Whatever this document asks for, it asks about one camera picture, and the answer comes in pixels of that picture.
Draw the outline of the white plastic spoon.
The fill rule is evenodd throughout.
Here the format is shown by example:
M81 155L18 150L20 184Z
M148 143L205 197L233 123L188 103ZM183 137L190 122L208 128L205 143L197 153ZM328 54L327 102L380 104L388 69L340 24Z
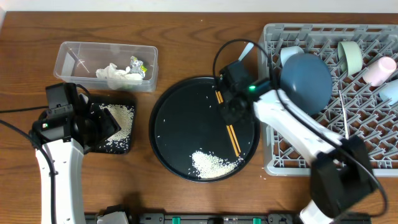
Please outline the white plastic spoon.
M343 124L344 124L344 130L345 130L345 138L349 139L349 128L348 128L347 114L346 114L346 109L345 109L345 101L344 101L343 95L341 93L341 90L339 90L338 93L339 93L340 103L341 103Z

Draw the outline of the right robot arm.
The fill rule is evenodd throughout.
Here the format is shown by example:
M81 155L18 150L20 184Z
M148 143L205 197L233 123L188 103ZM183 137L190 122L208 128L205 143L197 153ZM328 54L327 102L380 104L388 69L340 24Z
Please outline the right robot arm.
M310 165L310 203L302 223L335 223L347 210L379 189L364 141L330 131L296 106L275 77L254 81L242 62L220 70L216 89L221 114L233 124L252 114L279 132Z

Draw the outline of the light blue small bowl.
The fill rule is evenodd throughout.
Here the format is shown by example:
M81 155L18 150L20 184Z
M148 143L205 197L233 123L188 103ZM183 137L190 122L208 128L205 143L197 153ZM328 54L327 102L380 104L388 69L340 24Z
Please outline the light blue small bowl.
M304 51L302 48L300 48L299 46L291 46L291 47L285 47L283 49L281 49L280 51L280 62L282 64L282 66L285 65L286 61L288 61L288 59L295 55L295 54L303 54Z

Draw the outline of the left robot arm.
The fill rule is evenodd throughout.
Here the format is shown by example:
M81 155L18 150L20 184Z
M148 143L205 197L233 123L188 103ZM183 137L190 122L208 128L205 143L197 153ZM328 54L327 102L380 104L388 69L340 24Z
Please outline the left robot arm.
M92 103L79 85L45 89L48 108L29 132L41 179L42 223L85 223L81 168L84 155L120 126L108 109Z

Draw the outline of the light blue plastic knife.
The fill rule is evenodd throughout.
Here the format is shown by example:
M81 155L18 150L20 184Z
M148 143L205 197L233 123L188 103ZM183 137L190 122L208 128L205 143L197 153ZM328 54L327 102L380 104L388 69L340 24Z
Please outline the light blue plastic knife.
M246 55L252 50L253 47L254 47L254 44L249 42L245 46L244 50L241 52L241 55L239 56L238 60L242 61L246 57Z

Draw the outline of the foil snack wrapper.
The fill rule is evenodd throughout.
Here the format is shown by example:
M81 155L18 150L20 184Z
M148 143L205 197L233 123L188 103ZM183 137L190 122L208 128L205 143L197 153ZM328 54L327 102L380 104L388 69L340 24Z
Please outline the foil snack wrapper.
M130 62L129 74L138 75L141 80L146 76L147 68L144 66L144 62L139 60L137 57L132 56Z

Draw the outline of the teal green bowl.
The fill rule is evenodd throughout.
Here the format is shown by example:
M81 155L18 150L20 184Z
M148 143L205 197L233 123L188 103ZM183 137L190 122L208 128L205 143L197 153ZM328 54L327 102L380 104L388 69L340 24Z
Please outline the teal green bowl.
M338 43L338 58L341 61L341 69L348 75L354 75L362 70L363 58L359 45L354 41Z

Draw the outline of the pink cup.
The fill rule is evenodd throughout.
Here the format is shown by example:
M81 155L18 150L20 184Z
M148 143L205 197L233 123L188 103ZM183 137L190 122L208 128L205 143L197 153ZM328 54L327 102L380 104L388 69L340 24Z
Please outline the pink cup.
M370 83L371 86L382 85L397 69L397 63L391 57L381 57L372 63L366 73L363 75L363 80Z

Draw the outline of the dark blue bowl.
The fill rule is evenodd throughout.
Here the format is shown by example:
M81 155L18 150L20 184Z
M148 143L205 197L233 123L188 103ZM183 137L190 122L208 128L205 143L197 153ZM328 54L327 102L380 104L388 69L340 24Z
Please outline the dark blue bowl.
M321 58L295 54L282 67L280 88L295 105L312 116L328 105L333 83L330 70Z

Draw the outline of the white napkin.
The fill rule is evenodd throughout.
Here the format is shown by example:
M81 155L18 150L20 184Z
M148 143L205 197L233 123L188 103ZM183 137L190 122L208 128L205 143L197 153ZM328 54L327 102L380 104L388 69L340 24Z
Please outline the white napkin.
M106 68L99 68L96 70L96 77L105 79L110 89L124 88L128 81L143 81L138 75L129 74L130 67L124 70L117 69L117 66L110 63Z

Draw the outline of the light blue cup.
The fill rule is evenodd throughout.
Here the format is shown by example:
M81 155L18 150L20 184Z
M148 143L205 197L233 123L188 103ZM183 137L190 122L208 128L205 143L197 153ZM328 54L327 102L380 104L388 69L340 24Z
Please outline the light blue cup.
M389 105L397 103L398 80L386 83L385 87L379 92L382 101L387 101Z

